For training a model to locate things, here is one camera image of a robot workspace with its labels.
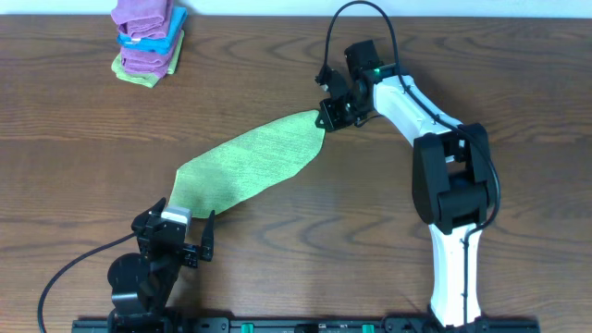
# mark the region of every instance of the white backdrop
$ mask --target white backdrop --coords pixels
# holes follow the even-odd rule
[[[204,15],[331,16],[347,0],[176,0]],[[117,0],[0,0],[0,14],[106,14]],[[592,18],[592,0],[374,0],[392,16]],[[375,15],[355,6],[344,15]]]

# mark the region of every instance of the stack of folded towels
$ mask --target stack of folded towels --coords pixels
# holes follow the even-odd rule
[[[175,72],[186,8],[173,6],[173,0],[118,0],[111,17],[121,44],[111,65],[118,79],[152,88]]]

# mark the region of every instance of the wooden tabletop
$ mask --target wooden tabletop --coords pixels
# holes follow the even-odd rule
[[[489,133],[501,179],[479,248],[488,315],[544,332],[592,331],[592,22],[396,18],[402,64],[463,123]],[[318,107],[329,18],[193,16],[179,67],[154,89],[116,79],[110,17],[0,18],[0,331],[34,332],[40,293],[80,253],[130,232],[183,163],[273,119]],[[375,39],[379,18],[339,19],[329,63]],[[169,305],[190,315],[423,312],[428,228],[413,208],[412,149],[384,118],[329,133],[297,176],[216,221],[214,261],[182,269]],[[197,242],[203,222],[194,224]],[[49,332],[113,308],[109,265],[134,241],[68,271]]]

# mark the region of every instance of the green cloth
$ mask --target green cloth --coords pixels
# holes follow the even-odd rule
[[[208,217],[295,176],[321,150],[317,116],[312,110],[275,120],[193,158],[177,170],[168,203]]]
[[[166,70],[166,74],[174,74],[175,69],[177,68],[177,63],[179,62],[179,53],[181,52],[181,44],[183,42],[183,37],[185,36],[185,31],[181,31],[179,35],[179,41],[177,42],[177,47],[175,48],[175,53],[173,57],[170,59],[170,63],[168,64],[168,69]],[[141,84],[142,86],[153,88],[156,83],[158,82],[158,77],[155,74],[148,73],[148,74],[128,74],[126,70],[121,65],[121,54],[117,55],[115,60],[113,60],[113,64],[111,64],[111,70],[113,70],[118,79],[124,80],[131,83]]]

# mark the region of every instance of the towel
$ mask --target towel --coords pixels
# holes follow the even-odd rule
[[[118,0],[111,11],[117,29],[131,38],[165,38],[173,0]]]
[[[166,55],[170,48],[173,46],[173,42],[175,42],[175,37],[177,37],[177,31],[179,31],[179,29],[183,25],[183,22],[185,22],[186,17],[186,8],[174,6],[173,13],[171,14],[170,18],[170,27],[168,28],[168,34],[165,38],[142,38],[141,40],[136,42],[132,41],[129,36],[120,33],[117,37],[117,42],[129,49],[157,52],[158,54]]]
[[[317,116],[312,110],[278,119],[193,158],[177,170],[168,203],[208,217],[295,176],[323,145]]]
[[[171,75],[175,73],[175,69],[177,68],[177,63],[179,61],[179,53],[181,52],[181,43],[177,43],[177,47],[175,48],[175,54],[173,55],[170,63],[168,64],[168,70],[166,74]],[[115,57],[113,60],[113,64],[111,64],[111,70],[113,70],[120,80],[125,80],[128,82],[141,84],[148,88],[153,88],[156,83],[160,80],[155,74],[128,74],[126,70],[121,65],[121,54]]]
[[[171,48],[166,55],[159,55],[156,52],[144,52],[130,50],[121,46],[121,65],[128,74],[153,73],[158,78],[164,78],[167,74],[168,64],[173,58],[180,43],[183,41],[185,31],[179,31],[174,49]]]

